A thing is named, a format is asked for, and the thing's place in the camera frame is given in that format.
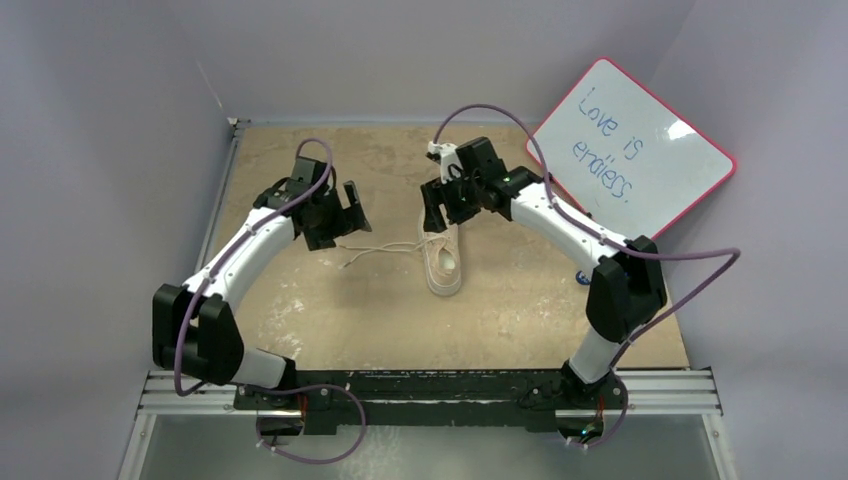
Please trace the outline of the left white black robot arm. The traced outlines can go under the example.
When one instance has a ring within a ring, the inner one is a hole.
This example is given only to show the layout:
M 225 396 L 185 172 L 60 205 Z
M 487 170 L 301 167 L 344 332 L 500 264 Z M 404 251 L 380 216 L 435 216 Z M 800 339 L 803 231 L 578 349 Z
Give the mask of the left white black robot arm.
M 335 168 L 299 156 L 292 173 L 262 191 L 237 233 L 180 285 L 163 284 L 152 299 L 154 363 L 214 385 L 250 385 L 272 408 L 297 399 L 294 360 L 249 347 L 235 312 L 255 281 L 301 239 L 311 251 L 370 231 L 357 186 L 338 183 Z

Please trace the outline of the white shoelace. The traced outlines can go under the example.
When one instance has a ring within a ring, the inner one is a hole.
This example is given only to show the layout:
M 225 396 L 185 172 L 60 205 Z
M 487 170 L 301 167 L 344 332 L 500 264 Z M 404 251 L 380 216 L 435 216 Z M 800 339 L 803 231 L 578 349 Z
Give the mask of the white shoelace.
M 371 255 L 371 254 L 407 254 L 413 253 L 421 250 L 424 245 L 427 243 L 426 240 L 419 240 L 417 242 L 390 242 L 380 246 L 347 246 L 347 245 L 339 245 L 339 248 L 351 251 L 354 253 L 347 261 L 342 263 L 339 268 L 345 269 L 350 267 L 360 258 Z

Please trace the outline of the beige sneaker shoe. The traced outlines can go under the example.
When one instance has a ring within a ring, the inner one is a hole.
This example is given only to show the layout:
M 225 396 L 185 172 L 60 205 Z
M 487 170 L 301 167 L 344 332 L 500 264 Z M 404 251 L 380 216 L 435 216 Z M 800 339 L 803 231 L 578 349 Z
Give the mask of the beige sneaker shoe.
M 426 210 L 422 209 L 418 221 L 418 237 L 426 283 L 434 295 L 452 296 L 459 291 L 462 283 L 459 226 L 451 224 L 440 233 L 426 232 L 423 228 L 425 218 Z

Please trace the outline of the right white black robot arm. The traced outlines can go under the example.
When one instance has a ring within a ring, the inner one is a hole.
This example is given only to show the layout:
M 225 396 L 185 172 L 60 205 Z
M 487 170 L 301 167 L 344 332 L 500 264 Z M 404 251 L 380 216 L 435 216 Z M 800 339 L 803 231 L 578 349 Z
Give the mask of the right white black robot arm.
M 625 341 L 667 302 L 661 267 L 648 259 L 655 243 L 629 240 L 548 193 L 546 179 L 526 167 L 508 169 L 486 137 L 462 145 L 429 142 L 426 156 L 440 176 L 421 187 L 422 229 L 442 233 L 483 210 L 533 230 L 588 274 L 590 328 L 561 369 L 561 392 L 576 407 L 596 399 Z

